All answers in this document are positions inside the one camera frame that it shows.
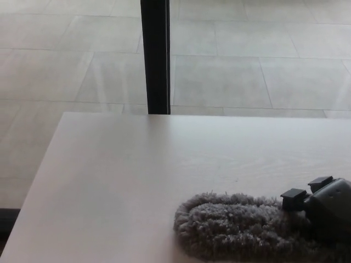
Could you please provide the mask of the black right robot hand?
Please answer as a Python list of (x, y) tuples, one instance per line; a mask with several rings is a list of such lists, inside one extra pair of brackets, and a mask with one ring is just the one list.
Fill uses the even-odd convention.
[(350, 181), (324, 176), (308, 183), (311, 193), (292, 188), (281, 194), (284, 211), (304, 211), (318, 239), (350, 243)]

